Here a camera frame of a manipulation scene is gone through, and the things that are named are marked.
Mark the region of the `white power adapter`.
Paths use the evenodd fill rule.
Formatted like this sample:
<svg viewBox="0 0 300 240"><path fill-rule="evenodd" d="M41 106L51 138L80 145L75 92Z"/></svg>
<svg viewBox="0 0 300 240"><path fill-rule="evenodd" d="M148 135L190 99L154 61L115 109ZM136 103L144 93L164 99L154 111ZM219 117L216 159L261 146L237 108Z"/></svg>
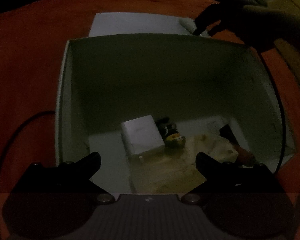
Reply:
<svg viewBox="0 0 300 240"><path fill-rule="evenodd" d="M157 153L165 144L151 115L121 123L122 140L131 157Z"/></svg>

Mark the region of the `open white cardboard box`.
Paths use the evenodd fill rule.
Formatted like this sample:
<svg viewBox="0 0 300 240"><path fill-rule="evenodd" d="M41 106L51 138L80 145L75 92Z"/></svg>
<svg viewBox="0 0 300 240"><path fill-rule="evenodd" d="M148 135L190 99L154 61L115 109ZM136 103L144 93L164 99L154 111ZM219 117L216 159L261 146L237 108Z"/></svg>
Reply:
<svg viewBox="0 0 300 240"><path fill-rule="evenodd" d="M123 124L143 117L174 122L186 148L133 152ZM101 155L92 181L112 194L183 195L204 182L199 152L232 161L219 136L275 171L296 152L266 67L247 46L174 34L126 34L66 44L56 112L56 160Z"/></svg>

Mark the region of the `wooden cabinet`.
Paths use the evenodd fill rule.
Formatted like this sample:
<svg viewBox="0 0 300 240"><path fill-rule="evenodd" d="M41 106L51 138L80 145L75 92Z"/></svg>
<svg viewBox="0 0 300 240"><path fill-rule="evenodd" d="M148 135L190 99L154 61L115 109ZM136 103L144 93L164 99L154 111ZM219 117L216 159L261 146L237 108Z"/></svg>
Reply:
<svg viewBox="0 0 300 240"><path fill-rule="evenodd" d="M288 61L294 74L300 81L300 0L271 0L268 8L279 11L287 18L285 42L279 42L279 51Z"/></svg>

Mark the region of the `white box lid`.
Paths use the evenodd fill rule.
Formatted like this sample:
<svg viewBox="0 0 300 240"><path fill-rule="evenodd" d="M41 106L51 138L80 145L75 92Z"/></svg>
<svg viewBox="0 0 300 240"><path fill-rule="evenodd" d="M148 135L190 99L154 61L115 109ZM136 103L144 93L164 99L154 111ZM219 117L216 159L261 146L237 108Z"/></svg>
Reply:
<svg viewBox="0 0 300 240"><path fill-rule="evenodd" d="M137 12L97 13L89 37L121 34L177 34L192 35L175 16Z"/></svg>

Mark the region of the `key bunch with fob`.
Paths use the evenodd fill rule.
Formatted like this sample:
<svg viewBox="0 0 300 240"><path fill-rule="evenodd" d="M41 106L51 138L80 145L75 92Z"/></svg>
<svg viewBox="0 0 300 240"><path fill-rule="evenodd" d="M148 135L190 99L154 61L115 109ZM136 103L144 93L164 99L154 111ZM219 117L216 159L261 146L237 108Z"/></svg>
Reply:
<svg viewBox="0 0 300 240"><path fill-rule="evenodd" d="M155 120L155 124L167 149L175 150L185 146L186 138L179 133L176 123L171 122L168 116Z"/></svg>

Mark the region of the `white remote control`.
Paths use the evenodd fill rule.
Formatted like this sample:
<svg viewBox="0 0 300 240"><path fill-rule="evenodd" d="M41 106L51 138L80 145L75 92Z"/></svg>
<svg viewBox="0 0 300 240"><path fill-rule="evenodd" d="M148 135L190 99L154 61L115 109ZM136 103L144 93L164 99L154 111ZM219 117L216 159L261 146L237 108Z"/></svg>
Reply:
<svg viewBox="0 0 300 240"><path fill-rule="evenodd" d="M190 34L194 36L207 37L210 38L210 35L207 33L207 30L203 31L201 34L197 34L197 27L194 23L194 20L190 18L179 18L179 23L182 27L184 27Z"/></svg>

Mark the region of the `red blanket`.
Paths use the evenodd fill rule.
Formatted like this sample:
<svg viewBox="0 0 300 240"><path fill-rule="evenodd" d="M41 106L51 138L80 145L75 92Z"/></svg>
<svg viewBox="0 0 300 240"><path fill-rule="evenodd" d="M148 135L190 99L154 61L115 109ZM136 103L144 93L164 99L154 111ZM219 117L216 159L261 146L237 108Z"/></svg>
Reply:
<svg viewBox="0 0 300 240"><path fill-rule="evenodd" d="M147 12L195 18L210 0L41 0L0 15L0 203L34 161L55 162L53 115L27 125L4 156L4 146L29 117L56 107L65 44L86 37L98 12ZM297 153L279 172L291 200L300 195L300 81L275 49L263 57L278 86L294 131Z"/></svg>

